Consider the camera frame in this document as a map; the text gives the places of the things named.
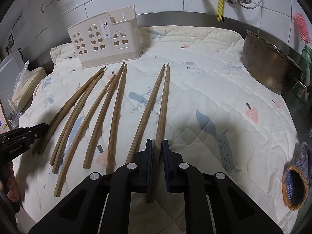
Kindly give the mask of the left hand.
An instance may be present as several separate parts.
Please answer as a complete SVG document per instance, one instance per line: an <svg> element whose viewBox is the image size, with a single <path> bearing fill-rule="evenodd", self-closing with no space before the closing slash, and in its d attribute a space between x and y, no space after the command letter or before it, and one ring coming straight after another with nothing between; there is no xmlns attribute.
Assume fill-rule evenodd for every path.
<svg viewBox="0 0 312 234"><path fill-rule="evenodd" d="M8 163L8 178L7 180L1 180L1 190L3 190L4 185L8 188L7 197L12 202L17 202L19 200L19 189L17 181L15 180L14 171L13 171L13 162Z"/></svg>

